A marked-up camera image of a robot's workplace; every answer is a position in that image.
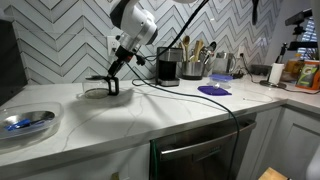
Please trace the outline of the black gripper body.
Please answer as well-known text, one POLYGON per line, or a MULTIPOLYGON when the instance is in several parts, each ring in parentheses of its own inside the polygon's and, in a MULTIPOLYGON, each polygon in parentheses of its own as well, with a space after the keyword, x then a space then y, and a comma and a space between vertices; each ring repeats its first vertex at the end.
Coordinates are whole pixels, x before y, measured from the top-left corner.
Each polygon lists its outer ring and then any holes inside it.
POLYGON ((132 59, 134 53, 123 48, 122 46, 119 46, 115 55, 117 57, 115 62, 119 63, 118 66, 123 66, 126 62, 129 62, 132 59))

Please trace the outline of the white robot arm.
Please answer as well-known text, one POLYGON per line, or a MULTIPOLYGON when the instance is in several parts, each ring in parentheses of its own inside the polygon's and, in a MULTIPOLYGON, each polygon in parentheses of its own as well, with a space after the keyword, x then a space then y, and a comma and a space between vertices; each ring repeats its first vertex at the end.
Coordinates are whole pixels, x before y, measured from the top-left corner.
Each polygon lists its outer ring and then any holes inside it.
POLYGON ((152 44, 158 35, 154 16, 147 10, 140 10, 136 3, 139 0, 115 0, 110 18, 112 24, 125 35, 116 50, 117 59, 108 70, 108 77, 115 77, 125 62, 135 54, 137 45, 152 44))

